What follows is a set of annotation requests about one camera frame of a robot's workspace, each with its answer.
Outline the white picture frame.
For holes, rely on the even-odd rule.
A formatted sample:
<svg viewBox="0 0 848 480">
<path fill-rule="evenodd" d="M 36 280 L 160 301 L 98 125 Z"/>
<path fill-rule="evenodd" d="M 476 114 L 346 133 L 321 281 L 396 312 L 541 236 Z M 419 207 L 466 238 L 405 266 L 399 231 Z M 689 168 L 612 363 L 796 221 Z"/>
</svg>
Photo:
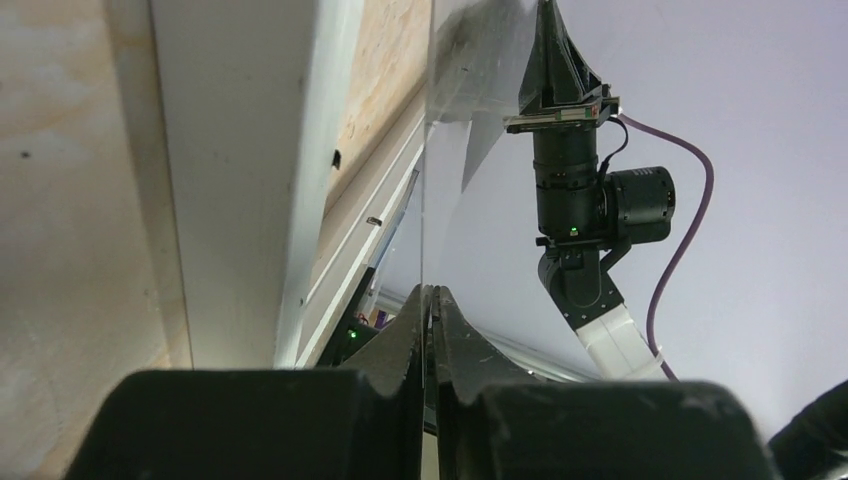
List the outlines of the white picture frame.
<svg viewBox="0 0 848 480">
<path fill-rule="evenodd" d="M 432 12 L 153 3 L 196 368 L 316 362 L 413 189 Z"/>
</svg>

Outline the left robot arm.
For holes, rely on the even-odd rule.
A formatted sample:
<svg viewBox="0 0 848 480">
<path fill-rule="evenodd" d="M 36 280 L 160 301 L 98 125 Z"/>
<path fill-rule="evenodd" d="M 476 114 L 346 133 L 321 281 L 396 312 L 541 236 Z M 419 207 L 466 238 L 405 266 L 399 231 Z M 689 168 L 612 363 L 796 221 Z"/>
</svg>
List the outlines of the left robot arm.
<svg viewBox="0 0 848 480">
<path fill-rule="evenodd" d="M 706 382 L 541 381 L 417 286 L 341 365 L 148 370 L 105 399 L 70 479 L 843 479 L 847 388 L 771 440 Z"/>
</svg>

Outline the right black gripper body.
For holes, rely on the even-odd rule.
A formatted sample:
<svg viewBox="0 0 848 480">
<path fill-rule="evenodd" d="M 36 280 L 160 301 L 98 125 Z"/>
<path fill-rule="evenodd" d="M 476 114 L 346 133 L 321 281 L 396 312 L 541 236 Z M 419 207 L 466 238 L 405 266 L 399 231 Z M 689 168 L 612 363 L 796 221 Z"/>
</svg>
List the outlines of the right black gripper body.
<svg viewBox="0 0 848 480">
<path fill-rule="evenodd" d="M 510 134 L 598 128 L 620 113 L 620 98 L 586 63 L 555 1 L 536 4 L 534 42 L 518 107 L 517 114 L 504 119 Z"/>
</svg>

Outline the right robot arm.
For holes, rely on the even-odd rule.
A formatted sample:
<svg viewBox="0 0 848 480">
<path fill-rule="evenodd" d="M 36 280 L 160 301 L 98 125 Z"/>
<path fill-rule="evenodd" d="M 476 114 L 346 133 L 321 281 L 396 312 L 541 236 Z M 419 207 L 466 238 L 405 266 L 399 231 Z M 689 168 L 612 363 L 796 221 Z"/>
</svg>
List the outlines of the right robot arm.
<svg viewBox="0 0 848 480">
<path fill-rule="evenodd" d="M 620 101 L 586 64 L 553 1 L 536 5 L 518 107 L 505 129 L 533 141 L 545 290 L 604 378 L 662 379 L 662 356 L 610 272 L 633 246 L 669 236 L 673 180 L 662 167 L 614 172 L 599 156 L 599 129 L 618 122 Z"/>
</svg>

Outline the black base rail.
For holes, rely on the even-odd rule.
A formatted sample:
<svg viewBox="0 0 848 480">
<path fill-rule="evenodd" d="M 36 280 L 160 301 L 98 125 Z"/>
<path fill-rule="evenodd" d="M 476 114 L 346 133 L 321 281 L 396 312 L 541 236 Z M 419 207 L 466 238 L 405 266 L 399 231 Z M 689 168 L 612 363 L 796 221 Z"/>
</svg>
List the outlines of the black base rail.
<svg viewBox="0 0 848 480">
<path fill-rule="evenodd" d="M 319 356 L 320 367 L 343 364 L 396 316 L 397 309 L 377 305 L 376 268 L 368 267 Z"/>
</svg>

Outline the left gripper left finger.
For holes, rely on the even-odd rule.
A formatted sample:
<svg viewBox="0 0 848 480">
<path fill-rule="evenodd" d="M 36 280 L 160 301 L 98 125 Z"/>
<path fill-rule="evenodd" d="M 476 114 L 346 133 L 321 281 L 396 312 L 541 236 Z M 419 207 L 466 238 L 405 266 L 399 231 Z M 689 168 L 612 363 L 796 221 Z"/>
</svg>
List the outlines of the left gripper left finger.
<svg viewBox="0 0 848 480">
<path fill-rule="evenodd" d="M 70 479 L 417 479 L 424 414 L 417 286 L 337 367 L 145 370 L 105 398 Z"/>
</svg>

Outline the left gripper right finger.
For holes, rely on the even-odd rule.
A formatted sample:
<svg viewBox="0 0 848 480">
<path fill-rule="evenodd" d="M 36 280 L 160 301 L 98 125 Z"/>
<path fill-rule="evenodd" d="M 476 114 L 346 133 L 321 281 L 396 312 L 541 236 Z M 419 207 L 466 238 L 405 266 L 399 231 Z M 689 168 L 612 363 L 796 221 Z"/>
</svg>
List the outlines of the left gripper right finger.
<svg viewBox="0 0 848 480">
<path fill-rule="evenodd" d="M 444 479 L 775 479 L 752 420 L 708 382 L 534 378 L 464 317 L 431 300 Z"/>
</svg>

